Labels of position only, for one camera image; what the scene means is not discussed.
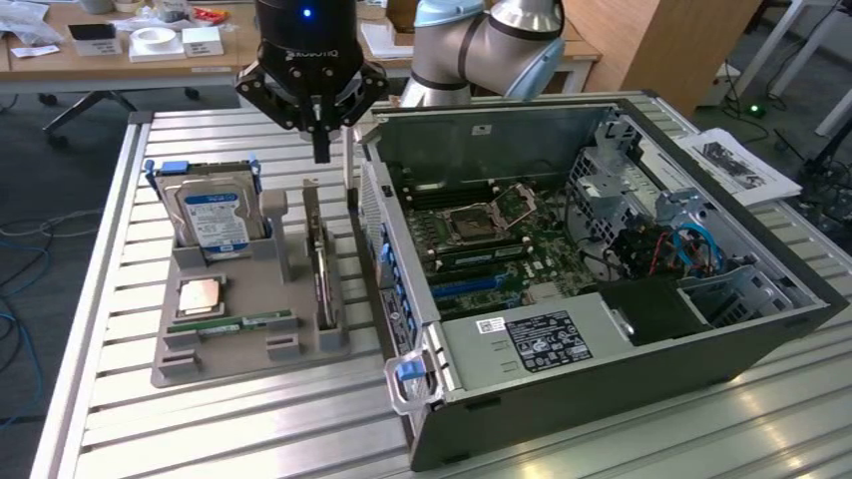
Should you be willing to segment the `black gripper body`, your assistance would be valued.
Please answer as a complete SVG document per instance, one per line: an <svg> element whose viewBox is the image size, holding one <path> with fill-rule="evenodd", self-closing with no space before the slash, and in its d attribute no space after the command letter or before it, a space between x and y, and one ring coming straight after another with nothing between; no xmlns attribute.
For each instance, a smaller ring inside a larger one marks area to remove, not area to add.
<svg viewBox="0 0 852 479"><path fill-rule="evenodd" d="M357 3L343 0L258 0L258 64L299 114L298 129L339 127L361 87L363 53Z"/></svg>

